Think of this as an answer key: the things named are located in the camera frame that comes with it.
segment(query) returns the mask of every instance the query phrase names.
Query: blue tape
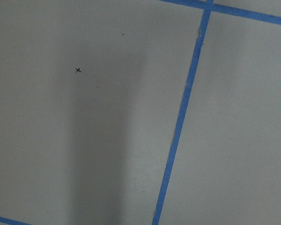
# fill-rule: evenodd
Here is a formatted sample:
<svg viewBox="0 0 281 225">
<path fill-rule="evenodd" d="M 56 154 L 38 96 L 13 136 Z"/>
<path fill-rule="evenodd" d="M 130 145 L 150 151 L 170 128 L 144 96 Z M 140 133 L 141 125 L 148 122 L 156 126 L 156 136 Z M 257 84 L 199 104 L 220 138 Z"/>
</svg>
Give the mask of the blue tape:
<svg viewBox="0 0 281 225">
<path fill-rule="evenodd" d="M 162 181 L 162 184 L 160 187 L 160 192 L 159 192 L 159 196 L 157 199 L 156 210 L 155 210 L 155 215 L 153 217 L 152 225 L 159 224 L 160 215 L 161 215 L 161 212 L 163 209 L 163 203 L 164 203 L 165 195 L 166 195 L 169 181 L 170 181 L 170 174 L 172 172 L 175 155 L 177 152 L 177 147 L 178 147 L 178 143 L 179 143 L 179 139 L 180 139 L 180 135 L 181 135 L 181 131 L 182 131 L 183 122 L 185 119 L 187 105 L 188 105 L 189 98 L 190 98 L 191 91 L 192 91 L 192 85 L 193 85 L 193 81 L 194 81 L 194 78 L 196 75 L 201 47 L 204 42 L 204 37 L 206 34 L 213 1 L 214 0 L 207 0 L 204 11 L 203 11 L 203 16 L 202 16 L 201 24 L 200 24 L 200 35 L 196 41 L 196 45 L 193 50 L 192 62 L 191 62 L 191 66 L 188 71 L 188 75 L 187 75 L 187 79 L 186 79 L 186 86 L 185 86 L 185 89 L 183 92 L 183 97 L 182 97 L 179 114 L 178 114 L 178 118 L 177 118 L 177 122 L 176 122 L 175 134 L 174 134 L 172 145 L 170 147 L 168 161 L 167 161 L 167 164 L 166 164 L 166 167 L 164 170 L 163 181 Z"/>
<path fill-rule="evenodd" d="M 12 220 L 12 219 L 7 219 L 7 218 L 3 218 L 3 217 L 0 217 L 0 223 L 9 224 L 9 225 L 31 225 L 31 224 L 26 224 L 23 222 L 19 222 L 19 221 Z"/>
<path fill-rule="evenodd" d="M 170 2 L 170 3 L 183 5 L 183 6 L 191 6 L 194 8 L 201 8 L 201 9 L 203 9 L 205 6 L 205 2 L 200 1 L 200 0 L 161 0 L 161 1 Z M 224 6 L 224 5 L 220 5 L 220 4 L 214 4 L 212 6 L 211 11 L 281 25 L 280 16 L 258 13 L 258 12 L 254 12 L 254 11 L 250 11 L 250 10 L 246 10 L 246 9 L 229 7 L 229 6 Z"/>
</svg>

